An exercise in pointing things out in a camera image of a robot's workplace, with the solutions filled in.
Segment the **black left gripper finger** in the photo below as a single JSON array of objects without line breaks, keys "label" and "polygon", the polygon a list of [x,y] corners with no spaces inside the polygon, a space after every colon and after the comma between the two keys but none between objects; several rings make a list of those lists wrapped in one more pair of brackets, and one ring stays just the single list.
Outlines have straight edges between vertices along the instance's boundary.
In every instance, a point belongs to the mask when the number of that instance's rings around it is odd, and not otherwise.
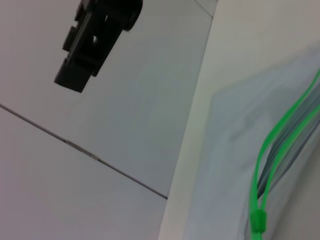
[{"label": "black left gripper finger", "polygon": [[68,53],[54,82],[81,93],[99,73],[122,31],[130,31],[141,10],[141,0],[82,0],[62,49]]}]

